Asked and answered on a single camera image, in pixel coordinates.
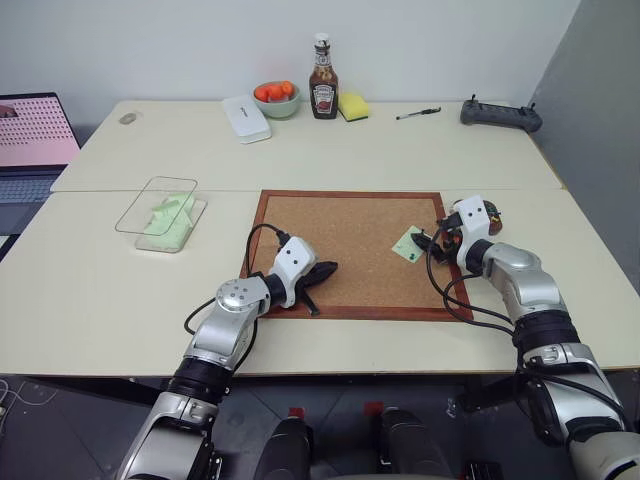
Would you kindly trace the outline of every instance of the ketchup bottle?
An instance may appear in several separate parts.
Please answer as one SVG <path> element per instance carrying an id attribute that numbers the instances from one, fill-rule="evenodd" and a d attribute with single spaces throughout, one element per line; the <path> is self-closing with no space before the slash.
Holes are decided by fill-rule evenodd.
<path id="1" fill-rule="evenodd" d="M 338 113 L 338 76 L 331 66 L 329 35 L 316 33 L 316 64 L 309 78 L 313 116 L 330 120 Z"/>

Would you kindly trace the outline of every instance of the cork board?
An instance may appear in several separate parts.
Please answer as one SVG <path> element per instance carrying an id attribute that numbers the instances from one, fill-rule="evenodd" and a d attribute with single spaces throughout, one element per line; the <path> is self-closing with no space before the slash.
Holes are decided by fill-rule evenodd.
<path id="1" fill-rule="evenodd" d="M 391 250 L 411 225 L 434 232 L 436 219 L 444 216 L 439 193 L 263 190 L 254 225 L 276 225 L 304 238 L 318 261 L 338 262 L 329 279 L 308 290 L 320 310 L 312 318 L 458 321 L 429 282 L 425 255 L 411 263 Z M 266 274 L 277 249 L 270 230 L 256 232 L 249 254 L 252 271 Z M 460 277 L 456 265 L 433 262 L 433 272 L 443 287 Z M 453 296 L 468 303 L 464 283 L 454 288 Z M 467 309 L 456 311 L 473 318 Z M 269 316 L 311 318 L 303 304 Z"/>

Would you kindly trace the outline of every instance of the yellow sponge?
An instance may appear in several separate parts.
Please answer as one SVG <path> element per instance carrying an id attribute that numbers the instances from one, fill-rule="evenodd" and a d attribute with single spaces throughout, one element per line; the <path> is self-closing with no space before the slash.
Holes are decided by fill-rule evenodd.
<path id="1" fill-rule="evenodd" d="M 369 116 L 369 105 L 360 95 L 355 93 L 340 93 L 338 108 L 347 122 L 361 120 Z"/>

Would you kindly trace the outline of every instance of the orange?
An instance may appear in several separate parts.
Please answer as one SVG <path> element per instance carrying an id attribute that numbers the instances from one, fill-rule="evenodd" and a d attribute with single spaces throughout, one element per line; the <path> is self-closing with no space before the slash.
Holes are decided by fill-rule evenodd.
<path id="1" fill-rule="evenodd" d="M 269 100 L 282 100 L 284 92 L 280 85 L 269 85 Z"/>
<path id="2" fill-rule="evenodd" d="M 269 88 L 268 87 L 258 87 L 253 91 L 253 96 L 256 97 L 261 102 L 269 101 Z"/>
<path id="3" fill-rule="evenodd" d="M 293 92 L 295 90 L 295 88 L 293 87 L 293 83 L 289 82 L 288 80 L 285 80 L 280 85 L 285 95 L 293 95 Z"/>

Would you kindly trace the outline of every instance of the bottle cap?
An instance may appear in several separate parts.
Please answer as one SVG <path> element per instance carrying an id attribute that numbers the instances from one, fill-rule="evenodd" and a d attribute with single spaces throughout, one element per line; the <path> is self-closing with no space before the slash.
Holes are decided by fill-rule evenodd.
<path id="1" fill-rule="evenodd" d="M 329 46 L 329 35 L 326 33 L 316 33 L 316 47 L 328 47 Z"/>

